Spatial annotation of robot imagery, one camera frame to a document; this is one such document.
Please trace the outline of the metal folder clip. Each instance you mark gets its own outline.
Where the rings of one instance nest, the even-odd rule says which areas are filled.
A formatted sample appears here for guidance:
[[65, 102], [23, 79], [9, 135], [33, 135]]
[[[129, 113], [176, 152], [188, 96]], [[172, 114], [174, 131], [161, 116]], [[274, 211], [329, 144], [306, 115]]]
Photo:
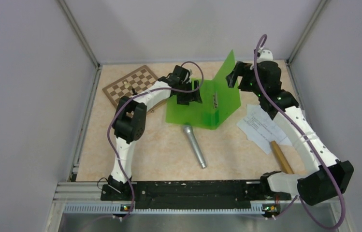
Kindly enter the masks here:
[[213, 94], [213, 108], [217, 109], [218, 108], [218, 100], [217, 100], [217, 92], [215, 92]]

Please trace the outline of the green plastic folder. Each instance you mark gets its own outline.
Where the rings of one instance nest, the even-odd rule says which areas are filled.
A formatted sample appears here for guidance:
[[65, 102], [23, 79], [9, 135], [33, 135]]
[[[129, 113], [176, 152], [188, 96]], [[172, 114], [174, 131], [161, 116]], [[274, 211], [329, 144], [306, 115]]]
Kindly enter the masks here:
[[227, 75], [235, 67], [235, 55], [231, 50], [216, 74], [206, 77], [200, 88], [202, 103], [191, 102], [178, 105], [176, 97], [167, 101], [166, 122], [173, 124], [190, 124], [209, 130], [217, 129], [240, 106], [240, 94], [237, 86], [228, 87]]

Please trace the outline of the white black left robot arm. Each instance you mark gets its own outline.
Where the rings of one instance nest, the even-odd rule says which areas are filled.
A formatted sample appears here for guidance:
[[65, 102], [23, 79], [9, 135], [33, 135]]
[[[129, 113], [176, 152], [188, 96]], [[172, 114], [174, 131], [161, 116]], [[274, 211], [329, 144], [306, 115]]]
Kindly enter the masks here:
[[124, 200], [130, 196], [132, 157], [135, 145], [145, 131], [147, 112], [172, 96], [176, 97], [179, 105], [202, 103], [200, 88], [204, 80], [193, 81], [191, 75], [191, 70], [176, 65], [171, 73], [160, 77], [143, 92], [120, 98], [107, 130], [107, 140], [115, 153], [107, 184], [118, 199]]

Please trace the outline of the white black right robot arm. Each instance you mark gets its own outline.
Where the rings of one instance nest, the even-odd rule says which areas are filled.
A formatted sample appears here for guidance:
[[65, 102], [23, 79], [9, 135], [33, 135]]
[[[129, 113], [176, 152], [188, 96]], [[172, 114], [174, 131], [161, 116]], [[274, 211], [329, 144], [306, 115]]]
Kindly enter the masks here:
[[282, 70], [274, 62], [272, 52], [260, 49], [256, 64], [237, 61], [226, 76], [232, 88], [239, 77], [238, 89], [254, 93], [260, 107], [276, 123], [300, 155], [306, 176], [284, 172], [266, 173], [259, 186], [260, 195], [272, 199], [279, 192], [298, 195], [313, 206], [344, 194], [354, 172], [350, 161], [341, 161], [316, 135], [303, 116], [295, 97], [282, 88]]

